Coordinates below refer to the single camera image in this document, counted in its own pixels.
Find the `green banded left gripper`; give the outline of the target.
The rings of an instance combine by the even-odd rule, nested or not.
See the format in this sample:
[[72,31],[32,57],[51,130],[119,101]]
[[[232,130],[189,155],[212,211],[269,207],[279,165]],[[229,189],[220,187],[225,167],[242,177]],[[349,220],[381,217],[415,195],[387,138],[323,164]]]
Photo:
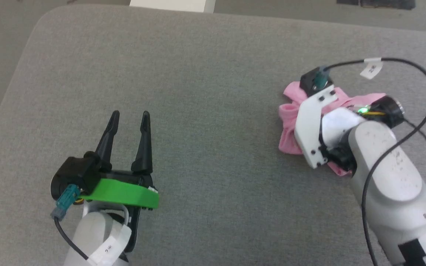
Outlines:
[[[113,111],[96,148],[101,171],[112,170],[111,153],[119,118],[120,112]],[[124,212],[124,216],[114,213],[109,213],[108,216],[131,229],[125,252],[135,249],[141,210],[151,211],[159,206],[158,190],[152,180],[152,132],[148,111],[143,112],[140,132],[141,139],[135,161],[131,165],[132,172],[113,170],[102,173],[97,188],[87,196],[87,213],[108,210]]]

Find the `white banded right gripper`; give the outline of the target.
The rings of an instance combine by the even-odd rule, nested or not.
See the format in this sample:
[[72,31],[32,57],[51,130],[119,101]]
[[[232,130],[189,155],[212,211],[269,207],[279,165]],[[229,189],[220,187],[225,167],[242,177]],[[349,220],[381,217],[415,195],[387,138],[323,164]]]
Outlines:
[[339,165],[339,143],[355,126],[353,98],[333,85],[299,105],[294,137],[311,168],[328,165],[338,175],[349,170]]

